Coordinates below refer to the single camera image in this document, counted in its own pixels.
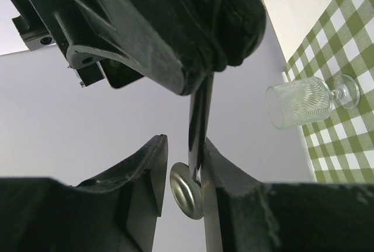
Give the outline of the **clear drinking glass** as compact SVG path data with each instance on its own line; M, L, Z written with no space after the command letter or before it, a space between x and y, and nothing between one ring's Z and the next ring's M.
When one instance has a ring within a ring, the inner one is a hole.
M268 87L265 94L269 118L278 130L327 119L336 103L351 110L361 93L355 79L347 74L335 78L333 87L319 77L308 77Z

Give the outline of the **green white checkered tablecloth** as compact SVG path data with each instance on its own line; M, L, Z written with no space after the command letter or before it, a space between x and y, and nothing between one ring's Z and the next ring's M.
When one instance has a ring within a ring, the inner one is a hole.
M332 0L308 32L285 73L289 81L318 77L329 89L352 77L360 100L352 110L300 128L318 182L373 182L373 0Z

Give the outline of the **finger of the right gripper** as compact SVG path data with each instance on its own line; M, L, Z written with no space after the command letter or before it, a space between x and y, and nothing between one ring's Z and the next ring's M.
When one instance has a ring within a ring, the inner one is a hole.
M172 0L167 70L221 72L243 63L261 43L266 17L261 0Z

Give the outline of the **black spoon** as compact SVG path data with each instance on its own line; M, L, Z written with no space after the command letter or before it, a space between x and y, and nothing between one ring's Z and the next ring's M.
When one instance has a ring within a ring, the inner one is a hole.
M175 163L169 174L171 192L180 210L189 218L203 217L203 198L198 172L203 160L209 122L214 74L210 73L191 94L188 131L188 163Z

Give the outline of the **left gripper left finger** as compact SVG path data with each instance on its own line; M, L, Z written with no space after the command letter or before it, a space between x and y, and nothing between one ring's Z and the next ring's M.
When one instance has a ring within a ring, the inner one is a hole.
M164 134L73 187L1 179L2 251L151 251L168 161Z

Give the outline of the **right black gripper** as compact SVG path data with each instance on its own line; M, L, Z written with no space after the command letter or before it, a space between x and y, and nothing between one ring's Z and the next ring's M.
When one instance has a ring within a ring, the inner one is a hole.
M11 0L19 12L12 22L31 51L55 43L82 87L106 80L97 62L112 59L176 94L188 95L205 73L167 70L171 1Z

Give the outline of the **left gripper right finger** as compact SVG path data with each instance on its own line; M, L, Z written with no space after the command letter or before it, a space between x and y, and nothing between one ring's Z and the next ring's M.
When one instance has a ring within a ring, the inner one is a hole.
M372 251L373 185L261 182L207 141L207 251Z

